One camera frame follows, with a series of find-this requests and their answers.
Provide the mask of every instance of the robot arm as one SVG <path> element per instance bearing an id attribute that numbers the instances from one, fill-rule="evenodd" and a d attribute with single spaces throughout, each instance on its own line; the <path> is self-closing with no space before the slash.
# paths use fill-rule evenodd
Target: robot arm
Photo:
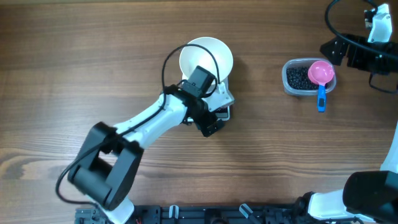
<path id="1" fill-rule="evenodd" d="M 389 14 L 388 4 L 365 10 L 365 26 L 370 29 L 369 37 L 353 34 L 340 34 L 328 21 L 330 8 L 339 0 L 334 0 L 326 10 L 325 20 L 329 29 L 336 37 L 320 47 L 320 52 L 327 57 L 333 65 L 341 65 L 347 56 L 347 66 L 370 72 L 369 86 L 384 93 L 397 94 L 395 90 L 385 90 L 373 85 L 372 79 L 376 75 L 388 75 L 398 72 L 398 44 L 390 42 L 392 34 L 392 17 Z"/>
<path id="2" fill-rule="evenodd" d="M 139 115 L 113 127 L 104 123 L 93 126 L 77 157 L 91 152 L 99 144 L 106 144 L 89 153 L 70 169 L 69 182 L 96 202 L 113 223 L 126 223 L 134 211 L 134 205 L 127 194 L 145 149 L 187 117 L 194 120 L 205 137 L 223 127 L 223 122 L 209 111 L 208 104 L 202 99 L 214 79 L 209 71 L 197 66 L 181 88 L 176 85 L 167 87 L 164 94 Z M 232 99 L 233 97 L 231 101 L 223 103 L 230 105 L 233 103 Z M 123 134 L 153 114 L 153 118 Z M 116 155 L 118 159 L 115 164 L 112 166 L 98 157 L 100 151 Z"/>

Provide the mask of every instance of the wooden table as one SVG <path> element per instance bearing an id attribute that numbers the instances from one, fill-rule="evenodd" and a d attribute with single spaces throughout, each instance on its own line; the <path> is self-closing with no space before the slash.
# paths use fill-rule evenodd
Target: wooden table
<path id="1" fill-rule="evenodd" d="M 378 170 L 398 98 L 371 89 L 367 72 L 336 67 L 325 114 L 314 97 L 284 93 L 284 63 L 322 57 L 320 45 L 333 38 L 323 20 L 328 2 L 0 7 L 0 223 L 71 223 L 76 206 L 59 201 L 54 186 L 88 130 L 150 106 L 166 55 L 203 36 L 222 40 L 234 55 L 232 119 L 210 138 L 184 125 L 159 138 L 144 153 L 130 192 L 135 204 L 293 202 L 311 190 L 341 189 L 355 171 Z M 368 8 L 342 1 L 331 21 L 341 32 L 367 35 Z M 167 84 L 180 80 L 178 55 L 166 73 Z M 61 190 L 84 199 L 67 181 Z"/>

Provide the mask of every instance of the blue handle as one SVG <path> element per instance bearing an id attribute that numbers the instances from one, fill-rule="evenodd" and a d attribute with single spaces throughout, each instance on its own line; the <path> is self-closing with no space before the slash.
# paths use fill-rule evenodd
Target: blue handle
<path id="1" fill-rule="evenodd" d="M 318 112 L 323 113 L 326 109 L 326 92 L 325 86 L 319 85 L 318 89 Z"/>

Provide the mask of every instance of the black cable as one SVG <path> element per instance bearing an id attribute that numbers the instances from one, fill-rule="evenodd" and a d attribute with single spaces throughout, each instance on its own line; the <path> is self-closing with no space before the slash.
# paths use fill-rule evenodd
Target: black cable
<path id="1" fill-rule="evenodd" d="M 330 31 L 331 31 L 332 33 L 334 33 L 336 36 L 338 36 L 339 38 L 343 39 L 345 42 L 349 43 L 349 44 L 352 44 L 352 45 L 354 45 L 354 46 L 357 46 L 357 47 L 359 47 L 359 48 L 362 48 L 362 49 L 364 49 L 364 50 L 367 50 L 367 51 L 369 51 L 369 52 L 372 52 L 372 53 L 375 53 L 375 54 L 378 54 L 378 55 L 383 55 L 383 56 L 385 56 L 385 57 L 388 57 L 388 58 L 391 58 L 391 59 L 394 59 L 394 60 L 398 60 L 398 56 L 396 56 L 396 55 L 389 54 L 389 53 L 386 53 L 386 52 L 382 52 L 382 51 L 380 51 L 380 50 L 375 50 L 375 49 L 372 49 L 372 48 L 370 48 L 370 47 L 368 47 L 368 46 L 365 46 L 365 45 L 363 45 L 363 44 L 359 44 L 359 43 L 357 43 L 357 42 L 355 42 L 355 41 L 353 41 L 353 40 L 348 39 L 348 38 L 345 37 L 343 34 L 340 34 L 337 30 L 335 30 L 335 28 L 333 28 L 333 26 L 331 26 L 331 24 L 330 24 L 330 21 L 329 21 L 329 12 L 330 12 L 330 9 L 331 9 L 336 3 L 338 3 L 339 1 L 340 1 L 340 0 L 334 0 L 334 1 L 332 1 L 332 2 L 329 4 L 329 6 L 327 7 L 326 11 L 325 11 L 325 22 L 326 22 L 326 25 L 328 26 L 328 28 L 330 29 Z M 372 6 L 375 8 L 374 13 L 377 13 L 377 5 L 376 5 L 372 0 L 364 0 L 364 1 L 366 1 L 367 3 L 369 3 L 370 5 L 372 5 Z"/>
<path id="2" fill-rule="evenodd" d="M 373 77 L 375 77 L 377 74 L 376 73 L 373 73 L 373 72 L 371 72 L 371 74 L 370 74 L 370 76 L 369 76 L 369 86 L 371 87 L 371 88 L 373 88 L 373 89 L 375 89 L 375 90 L 379 90 L 380 92 L 383 92 L 383 93 L 388 93 L 388 94 L 398 94 L 398 85 L 397 85 L 397 89 L 395 90 L 395 91 L 390 91 L 390 90 L 383 90 L 382 88 L 379 88 L 379 87 L 377 87 L 377 86 L 374 86 L 373 84 L 372 84 L 372 79 L 373 79 Z"/>
<path id="3" fill-rule="evenodd" d="M 161 79 L 162 79 L 162 89 L 163 89 L 163 103 L 162 103 L 162 105 L 159 107 L 159 109 L 158 109 L 154 114 L 150 115 L 150 116 L 149 116 L 148 118 L 146 118 L 145 120 L 141 121 L 140 123 L 136 124 L 135 126 L 129 128 L 129 129 L 127 129 L 126 131 L 124 131 L 124 132 L 122 132 L 122 133 L 116 135 L 115 137 L 110 138 L 110 139 L 107 139 L 107 140 L 103 141 L 103 142 L 100 143 L 100 144 L 97 144 L 96 146 L 94 146 L 94 147 L 92 147 L 91 149 L 87 150 L 87 151 L 86 151 L 85 153 L 83 153 L 81 156 L 77 157 L 71 164 L 69 164 L 69 165 L 62 171 L 62 173 L 60 174 L 60 176 L 59 176 L 58 179 L 57 179 L 57 183 L 55 184 L 55 193 L 57 194 L 57 196 L 58 196 L 58 198 L 59 198 L 60 200 L 62 200 L 63 202 L 71 203 L 71 204 L 75 204 L 75 205 L 92 205 L 92 206 L 94 206 L 94 207 L 97 207 L 97 204 L 95 204 L 94 202 L 69 200 L 69 199 L 65 198 L 64 196 L 62 196 L 62 194 L 60 193 L 60 186 L 61 186 L 61 181 L 62 181 L 62 179 L 63 179 L 63 178 L 66 176 L 66 174 L 72 169 L 72 167 L 74 167 L 75 165 L 77 165 L 77 164 L 78 164 L 82 159 L 84 159 L 86 156 L 90 155 L 92 152 L 96 151 L 97 149 L 99 149 L 99 148 L 101 148 L 101 147 L 103 147 L 103 146 L 105 146 L 105 145 L 111 143 L 112 141 L 118 140 L 119 138 L 123 137 L 125 134 L 128 134 L 128 133 L 130 133 L 130 132 L 133 132 L 133 131 L 134 131 L 135 129 L 137 129 L 139 126 L 145 124 L 146 122 L 148 122 L 149 120 L 151 120 L 152 118 L 154 118 L 156 115 L 158 115 L 158 114 L 164 109 L 164 106 L 165 106 L 165 104 L 166 104 L 166 92 L 165 92 L 166 86 L 165 86 L 165 82 L 164 82 L 164 70 L 165 70 L 165 68 L 166 68 L 166 63 L 167 63 L 167 61 L 169 60 L 169 58 L 170 58 L 176 51 L 178 51 L 178 50 L 180 50 L 180 49 L 182 49 L 182 48 L 184 48 L 184 47 L 199 47 L 199 48 L 201 48 L 201 49 L 203 49 L 203 50 L 206 50 L 206 51 L 210 54 L 210 56 L 213 58 L 213 60 L 214 60 L 214 63 L 215 63 L 215 65 L 216 65 L 216 69 L 217 69 L 218 82 L 220 82 L 220 73 L 219 73 L 219 70 L 218 70 L 217 61 L 216 61 L 214 55 L 213 55 L 208 49 L 206 49 L 205 47 L 203 47 L 203 46 L 201 46 L 201 45 L 197 45 L 197 44 L 184 44 L 184 45 L 181 45 L 181 46 L 177 47 L 177 48 L 174 49 L 173 51 L 171 51 L 171 53 L 169 53 L 169 55 L 168 55 L 168 56 L 166 57 L 166 59 L 164 60 L 163 67 L 162 67 L 162 78 L 161 78 Z M 181 81 L 178 83 L 178 85 L 181 84 L 181 83 L 184 82 L 184 81 L 186 81 L 186 80 L 181 80 Z M 214 93 L 214 91 L 216 90 L 216 88 L 217 88 L 217 82 L 216 82 L 216 85 L 215 85 L 214 90 L 213 90 L 211 93 L 207 94 L 208 96 L 206 95 L 206 97 L 211 96 L 211 94 Z"/>
<path id="4" fill-rule="evenodd" d="M 336 222 L 336 223 L 355 222 L 356 223 L 356 222 L 359 222 L 359 224 L 364 224 L 363 221 L 360 218 L 358 218 L 358 217 L 340 218 L 340 219 L 338 219 L 338 218 L 336 218 L 336 219 L 329 218 L 327 220 L 319 220 L 319 221 L 317 221 L 317 223 L 326 223 L 326 222 L 328 222 L 328 223 L 332 223 L 332 222 Z"/>

